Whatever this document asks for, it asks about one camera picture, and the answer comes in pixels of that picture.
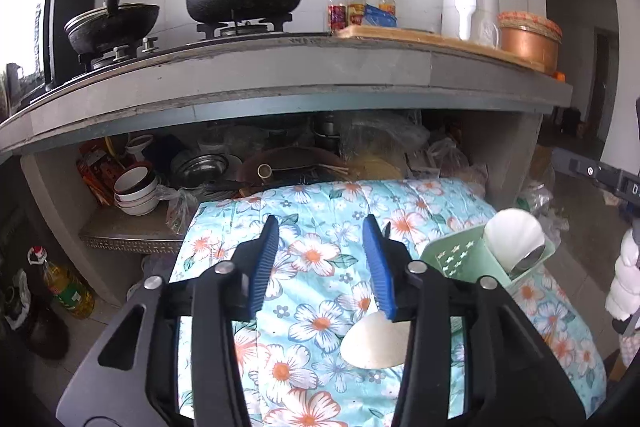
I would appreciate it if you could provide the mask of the right gloved hand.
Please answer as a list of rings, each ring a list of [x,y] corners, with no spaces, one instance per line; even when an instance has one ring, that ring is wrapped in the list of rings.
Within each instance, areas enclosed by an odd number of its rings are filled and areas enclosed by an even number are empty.
[[[605,298],[605,309],[618,321],[630,319],[640,305],[639,246],[629,229],[620,243],[614,263],[614,279]]]

